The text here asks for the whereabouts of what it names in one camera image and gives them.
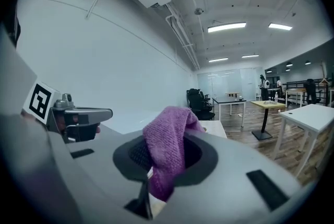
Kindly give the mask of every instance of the towel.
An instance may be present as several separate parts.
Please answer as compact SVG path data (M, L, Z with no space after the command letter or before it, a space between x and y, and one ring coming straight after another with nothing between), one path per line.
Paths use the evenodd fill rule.
M153 160L150 193L164 202L173 192L174 178L185 171L183 134L186 128L204 132L189 108L167 107L143 129Z

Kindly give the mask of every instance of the table leg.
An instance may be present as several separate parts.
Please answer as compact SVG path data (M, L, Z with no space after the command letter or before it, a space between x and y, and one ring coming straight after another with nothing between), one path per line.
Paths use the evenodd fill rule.
M302 143L301 143L301 145L300 145L300 147L299 147L299 150L298 150L299 152L302 152L302 151L303 151L304 146L305 146L305 143L306 143L306 141L307 141L307 138L308 138L308 131L305 130L304 137L303 137L303 139L302 139Z
M276 145L275 145L275 149L274 149L274 151L272 153L272 156L271 156L272 160L275 160L275 158L277 156L277 153L278 153L278 150L281 147L286 124L287 124L286 120L284 118L282 118L281 131L280 131L280 134L278 135L278 139L277 139L277 142L276 142Z
M314 148L314 145L315 145L315 142L317 141L317 136L318 134L317 133L311 133L311 137L310 137L310 141L309 141L309 144L307 146L307 149L306 149L306 153L303 155L303 158L301 160L301 162L299 163L298 167L296 168L295 172L294 172L294 175L296 177L298 177L298 175L301 173L301 171L303 170L309 156L311 155L311 152Z
M263 133L266 129L266 125L267 125L267 118L268 118L268 111L269 109L265 109L265 118L263 119L263 124L262 124L262 129L261 132Z
M218 103L218 107L219 107L219 121L221 121L221 104L220 103Z
M262 124L262 129L257 130L257 131L252 131L252 134L258 139L258 140L263 140L267 138L272 138L272 136L265 131L266 129L266 124L267 124L267 118L268 118L268 111L269 109L265 109L265 118L263 119L263 124Z
M329 136L328 136L328 139L327 139L327 144L326 144L323 152L321 153L321 158L319 159L319 161L315 165L315 168L319 168L321 162L323 161L323 158L325 157L326 152L328 151L328 148L331 145L331 141L333 139L333 134L334 134L334 127L332 128L331 132L329 133Z
M246 112L246 102L244 102L244 111L243 111L243 113L242 113L241 127L244 127L244 117L245 117L245 112Z

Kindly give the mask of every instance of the ceiling light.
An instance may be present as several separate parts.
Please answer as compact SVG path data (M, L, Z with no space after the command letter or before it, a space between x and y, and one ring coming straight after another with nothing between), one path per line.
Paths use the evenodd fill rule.
M208 27L208 33L226 30L226 29L243 28L245 26L246 26L245 22L229 23L228 25L213 26L213 27Z
M209 63L213 63L213 62L219 62L219 61L225 61L228 60L229 58L223 58L223 59L215 59L215 60L209 60Z
M247 55L247 56L242 56L242 58L250 58L250 57L259 57L259 55Z
M283 30L288 30L288 31L292 29L292 27L290 26L276 25L275 23L271 23L269 25L269 28L277 28L277 29L283 29Z

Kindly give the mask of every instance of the black slot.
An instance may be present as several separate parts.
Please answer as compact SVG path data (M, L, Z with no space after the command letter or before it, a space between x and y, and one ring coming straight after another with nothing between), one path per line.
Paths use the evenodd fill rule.
M280 207L289 199L262 170L246 175L271 210Z
M92 149L84 149L84 150L71 152L71 156L73 157L73 159L76 159L76 158L79 158L79 157L82 157L82 156L90 155L93 152L94 151Z

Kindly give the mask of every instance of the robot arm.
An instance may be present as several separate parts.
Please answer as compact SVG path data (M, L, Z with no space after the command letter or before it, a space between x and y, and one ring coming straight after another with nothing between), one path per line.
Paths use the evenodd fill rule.
M32 86L23 109L48 131L61 134L66 143L94 139L99 123L113 116L111 109L75 107L71 94L61 94L40 81ZM64 120L63 130L59 130L57 119Z

